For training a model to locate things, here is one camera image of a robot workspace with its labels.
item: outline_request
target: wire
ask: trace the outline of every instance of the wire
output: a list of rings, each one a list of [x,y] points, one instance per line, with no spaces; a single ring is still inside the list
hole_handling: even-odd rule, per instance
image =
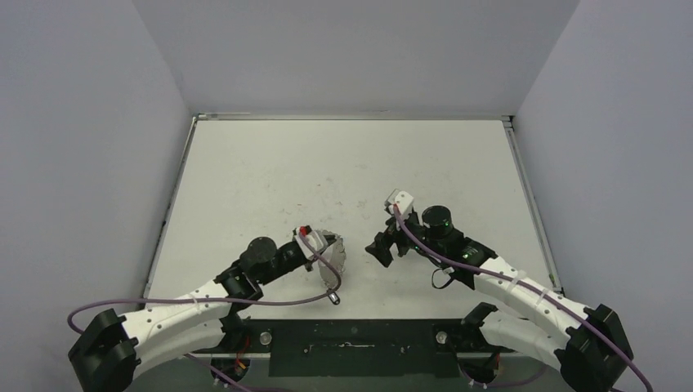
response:
[[[234,371],[237,372],[237,371],[238,371],[238,368],[239,368],[239,367],[242,367],[242,366],[241,366],[242,363],[240,362],[240,356],[241,356],[241,354],[245,353],[245,350],[247,350],[248,347],[250,347],[250,336],[246,336],[246,337],[245,337],[245,345],[243,346],[243,349],[241,349],[240,351],[238,351],[238,352],[236,353],[236,360],[235,360],[235,362],[234,362]]]
[[[77,327],[77,325],[74,323],[74,316],[82,313],[84,310],[89,310],[89,309],[98,308],[98,307],[107,306],[107,305],[121,305],[121,304],[180,305],[180,304],[194,304],[194,303],[225,302],[225,303],[231,303],[231,304],[239,303],[239,304],[249,304],[249,305],[263,305],[263,306],[293,306],[293,305],[308,304],[308,303],[315,302],[317,300],[321,300],[323,298],[326,298],[327,296],[329,296],[333,292],[336,292],[342,286],[342,276],[339,274],[337,269],[334,268],[334,266],[329,263],[329,261],[325,260],[323,255],[319,254],[318,251],[316,251],[311,246],[311,244],[308,243],[308,240],[306,239],[306,237],[303,236],[303,234],[299,233],[298,237],[308,247],[308,250],[310,250],[313,253],[314,259],[317,259],[319,262],[323,263],[337,277],[337,285],[334,287],[334,289],[329,288],[327,290],[327,292],[320,294],[318,296],[312,296],[311,298],[306,298],[305,300],[283,301],[283,302],[252,301],[252,300],[245,300],[245,299],[241,299],[241,298],[225,298],[225,297],[195,298],[195,299],[185,298],[185,299],[180,299],[180,300],[155,299],[155,298],[121,298],[121,299],[114,299],[114,300],[97,301],[97,302],[92,302],[91,304],[86,304],[86,305],[80,306],[77,309],[69,312],[69,314],[67,315],[67,325],[73,331],[75,331],[79,334],[82,334],[84,332],[84,330],[80,327]]]
[[[431,264],[435,265],[436,267],[440,268],[441,270],[445,269],[445,264],[439,262],[438,260],[434,259],[433,257],[430,257],[429,255],[426,254],[426,252],[421,252],[422,256],[426,257],[428,261],[431,262]]]
[[[478,385],[478,386],[484,386],[486,385],[486,388],[489,389],[500,389],[500,388],[515,388],[518,386],[523,386],[523,385],[528,385],[531,384],[535,381],[537,381],[543,374],[546,372],[548,366],[543,365],[534,375],[520,381],[508,381],[508,382],[493,382],[489,384],[485,384],[479,381],[475,381],[472,379],[465,371],[464,369],[460,368],[462,371],[462,374],[469,380],[472,380],[473,385]]]
[[[495,367],[498,368],[500,366],[500,351],[501,348],[498,347],[491,355],[489,356],[488,359],[486,359],[486,362],[484,362],[483,365],[481,365],[481,368],[486,368],[491,364],[491,361],[495,361]]]
[[[430,256],[433,256],[436,259],[443,261],[444,263],[446,263],[448,265],[452,265],[453,267],[458,267],[458,268],[461,268],[463,270],[471,271],[475,274],[487,274],[487,275],[493,276],[494,278],[506,280],[508,282],[512,281],[512,278],[508,277],[507,275],[501,275],[501,274],[498,274],[498,273],[491,271],[491,270],[488,270],[488,269],[482,269],[482,268],[478,268],[478,267],[475,267],[472,265],[462,264],[462,263],[459,263],[457,261],[453,261],[447,257],[443,257],[443,256],[435,253],[432,249],[427,247],[418,238],[416,238],[414,233],[412,233],[411,230],[409,230],[409,228],[405,224],[405,220],[402,219],[402,215],[400,214],[400,209],[397,206],[397,204],[393,204],[393,212],[395,214],[395,219],[397,219],[397,222],[400,224],[400,227],[405,232],[407,237],[409,237],[409,239],[411,239],[412,242],[417,244],[418,247],[420,247],[424,252],[428,253]],[[518,280],[517,285],[522,286],[522,287],[526,288],[527,290],[530,290],[531,292],[533,292],[537,295],[542,294],[541,290],[539,290],[538,288],[536,288],[536,287],[532,286],[531,284],[528,284],[527,282],[524,282],[522,280]],[[606,337],[603,333],[601,333],[598,329],[596,329],[592,324],[588,323],[587,320],[580,318],[574,311],[565,307],[561,302],[551,298],[550,296],[544,296],[543,298],[544,298],[544,300],[548,301],[552,305],[556,306],[559,310],[562,310],[563,312],[568,314],[570,317],[577,320],[580,324],[582,324],[585,328],[587,328],[591,333],[593,333],[599,339],[601,339],[611,350],[613,350],[616,353],[616,355],[618,355],[626,363],[626,365],[628,365],[629,368],[631,368],[631,370],[633,370],[633,373],[635,373],[637,378],[640,379],[642,384],[645,386],[647,392],[654,392],[654,390],[652,389],[652,384],[650,383],[649,380],[647,380],[647,377],[645,377],[645,375],[640,371],[640,369],[635,365],[635,363],[633,363],[633,361],[630,358],[628,358],[628,356],[616,344],[614,344],[613,341],[611,341],[608,337]]]
[[[237,381],[234,381],[234,379],[232,379],[231,377],[224,374],[224,372],[222,372],[221,370],[212,366],[212,364],[207,363],[206,361],[203,361],[202,359],[199,359],[192,354],[183,354],[183,356],[197,363],[198,365],[211,370],[218,378],[222,379],[226,384],[231,385],[237,390],[242,390],[243,392],[291,392],[290,390],[286,390],[284,388],[261,388],[257,386],[243,386]]]
[[[433,270],[433,274],[431,274],[431,286],[433,286],[433,288],[435,288],[436,290],[442,290],[442,289],[448,287],[450,284],[452,284],[452,282],[454,282],[454,278],[450,278],[450,279],[448,279],[448,281],[445,282],[445,284],[443,284],[442,286],[439,286],[439,287],[436,286],[436,283],[433,282],[433,278],[435,278],[436,272],[442,271],[442,270],[443,270],[442,268],[436,268],[436,269]]]

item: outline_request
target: white table surface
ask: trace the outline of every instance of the white table surface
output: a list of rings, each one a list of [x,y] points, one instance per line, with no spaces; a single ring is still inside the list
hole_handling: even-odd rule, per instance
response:
[[[455,227],[550,287],[500,121],[200,121],[148,297],[187,293],[227,268],[253,238],[269,236],[280,246],[292,228],[312,225],[345,239],[342,303],[251,306],[243,316],[446,319],[480,301],[494,303],[461,283],[433,289],[434,267],[420,256],[395,256],[385,269],[364,251],[385,229],[382,203],[394,188],[409,191],[419,212],[447,206]],[[287,301],[324,287],[317,269],[301,268],[263,290],[266,301]]]

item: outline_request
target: cable tie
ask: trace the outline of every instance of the cable tie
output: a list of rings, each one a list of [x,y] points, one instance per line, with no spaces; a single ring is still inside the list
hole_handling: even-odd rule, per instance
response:
[[[190,298],[193,299],[193,304],[194,304],[194,306],[195,306],[195,309],[197,310],[197,315],[198,315],[198,316],[201,315],[201,314],[202,314],[202,309],[200,309],[200,307],[199,307],[199,302],[197,302],[197,298],[195,298],[195,296],[192,295],[192,294],[189,294],[189,295],[190,295]]]
[[[544,288],[544,289],[542,290],[542,293],[541,293],[541,295],[539,296],[539,299],[537,300],[537,306],[539,306],[539,303],[540,303],[541,301],[543,301],[543,296],[545,296],[547,292],[548,292],[548,289],[547,289],[547,288]]]
[[[505,289],[505,297],[503,298],[503,303],[507,305],[508,300],[510,300],[510,292],[512,291],[515,286],[517,286],[517,282],[521,281],[522,279],[527,277],[527,273],[520,269],[517,271],[517,275],[515,275],[515,278],[512,279],[510,284],[508,284],[507,288]]]

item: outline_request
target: red wire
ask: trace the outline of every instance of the red wire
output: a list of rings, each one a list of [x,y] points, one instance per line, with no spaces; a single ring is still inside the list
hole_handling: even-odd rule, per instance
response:
[[[250,336],[246,336],[245,337],[245,345],[243,346],[243,349],[236,352],[236,362],[235,362],[236,368],[240,365],[240,355],[245,353],[245,350],[247,350],[249,346],[250,346]]]

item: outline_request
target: gray wall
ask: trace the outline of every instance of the gray wall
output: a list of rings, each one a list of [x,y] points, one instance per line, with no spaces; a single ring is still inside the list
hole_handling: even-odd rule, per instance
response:
[[[515,119],[568,295],[616,309],[666,391],[693,380],[691,16],[690,0],[583,0]]]
[[[134,0],[194,111],[514,114],[577,0]]]
[[[0,390],[78,388],[65,316],[141,293],[189,125],[129,0],[0,6]]]

